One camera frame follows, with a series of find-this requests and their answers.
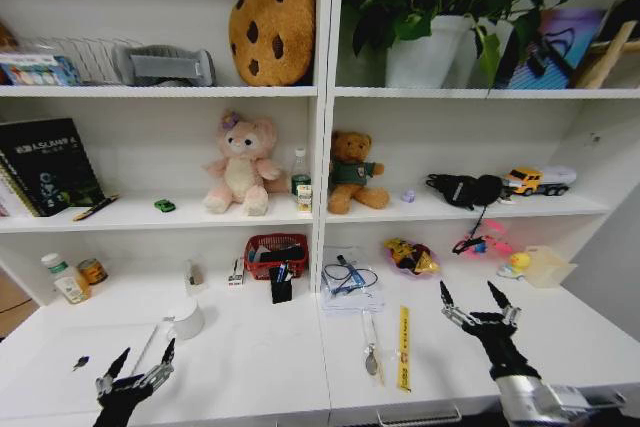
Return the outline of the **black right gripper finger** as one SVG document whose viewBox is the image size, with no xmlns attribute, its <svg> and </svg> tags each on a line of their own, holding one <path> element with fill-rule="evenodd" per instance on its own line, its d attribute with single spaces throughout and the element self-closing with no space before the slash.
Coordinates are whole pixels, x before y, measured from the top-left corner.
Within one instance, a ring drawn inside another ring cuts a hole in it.
<svg viewBox="0 0 640 427">
<path fill-rule="evenodd" d="M 443 315 L 462 330 L 468 331 L 469 329 L 473 329 L 475 327 L 474 318 L 455 305 L 453 298 L 443 281 L 439 282 L 439 286 L 441 300 L 443 302 Z"/>
<path fill-rule="evenodd" d="M 502 310 L 503 322 L 512 327 L 516 327 L 521 315 L 521 309 L 512 305 L 506 294 L 491 281 L 488 281 L 487 284 L 498 307 Z"/>
</svg>

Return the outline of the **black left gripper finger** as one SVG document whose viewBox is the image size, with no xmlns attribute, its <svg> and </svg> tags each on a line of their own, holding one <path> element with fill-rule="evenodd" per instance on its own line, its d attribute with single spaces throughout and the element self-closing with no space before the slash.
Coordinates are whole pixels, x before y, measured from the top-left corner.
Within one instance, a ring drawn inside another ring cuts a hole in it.
<svg viewBox="0 0 640 427">
<path fill-rule="evenodd" d="M 129 355 L 130 348 L 127 347 L 109 366 L 106 373 L 95 380 L 96 392 L 98 395 L 106 395 L 111 392 L 112 385 L 121 372 L 124 363 Z"/>
<path fill-rule="evenodd" d="M 174 367 L 172 365 L 174 353 L 175 338 L 172 338 L 164 351 L 160 363 L 152 367 L 140 379 L 141 388 L 149 387 L 152 391 L 156 391 L 168 380 L 171 373 L 174 371 Z"/>
</svg>

